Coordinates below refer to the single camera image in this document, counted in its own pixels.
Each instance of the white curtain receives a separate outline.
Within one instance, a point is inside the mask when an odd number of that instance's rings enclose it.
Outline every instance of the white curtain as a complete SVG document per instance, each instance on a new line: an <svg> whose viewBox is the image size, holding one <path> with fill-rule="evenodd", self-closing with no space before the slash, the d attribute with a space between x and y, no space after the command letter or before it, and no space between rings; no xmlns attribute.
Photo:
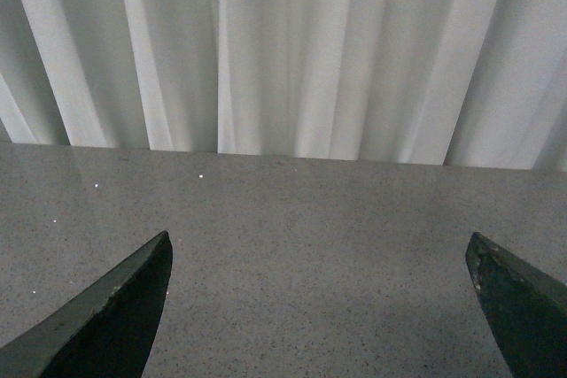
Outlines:
<svg viewBox="0 0 567 378"><path fill-rule="evenodd" d="M567 171L567 0L0 0L0 140Z"/></svg>

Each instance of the curtain fold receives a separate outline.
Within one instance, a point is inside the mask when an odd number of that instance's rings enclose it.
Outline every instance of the curtain fold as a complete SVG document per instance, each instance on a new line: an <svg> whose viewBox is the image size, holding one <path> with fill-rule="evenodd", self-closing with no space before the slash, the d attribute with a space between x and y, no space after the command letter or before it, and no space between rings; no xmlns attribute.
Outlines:
<svg viewBox="0 0 567 378"><path fill-rule="evenodd" d="M567 171L567 0L0 11L0 140Z"/></svg>

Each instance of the speckled quartz surface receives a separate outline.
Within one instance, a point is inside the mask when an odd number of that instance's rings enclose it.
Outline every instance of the speckled quartz surface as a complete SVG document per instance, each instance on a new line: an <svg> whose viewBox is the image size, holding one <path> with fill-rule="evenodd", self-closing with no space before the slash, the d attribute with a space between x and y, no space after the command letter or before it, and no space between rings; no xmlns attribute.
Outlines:
<svg viewBox="0 0 567 378"><path fill-rule="evenodd" d="M509 376L473 231L567 281L567 174L0 143L0 345L169 231L145 377Z"/></svg>

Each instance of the gray countertop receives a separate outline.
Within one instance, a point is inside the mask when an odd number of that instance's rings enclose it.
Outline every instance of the gray countertop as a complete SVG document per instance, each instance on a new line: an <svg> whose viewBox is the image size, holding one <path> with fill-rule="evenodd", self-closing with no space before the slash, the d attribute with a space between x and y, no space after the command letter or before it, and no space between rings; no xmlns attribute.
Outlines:
<svg viewBox="0 0 567 378"><path fill-rule="evenodd" d="M479 231L567 281L567 174L0 143L0 346L161 230L144 376L509 376Z"/></svg>

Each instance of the table surface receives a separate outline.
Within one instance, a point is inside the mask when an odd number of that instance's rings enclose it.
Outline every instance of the table surface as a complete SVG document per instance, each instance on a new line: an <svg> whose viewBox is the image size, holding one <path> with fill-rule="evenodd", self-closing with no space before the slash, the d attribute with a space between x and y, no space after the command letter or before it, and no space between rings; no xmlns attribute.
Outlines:
<svg viewBox="0 0 567 378"><path fill-rule="evenodd" d="M0 143L0 346L168 230L145 377L509 376L479 231L567 281L567 174Z"/></svg>

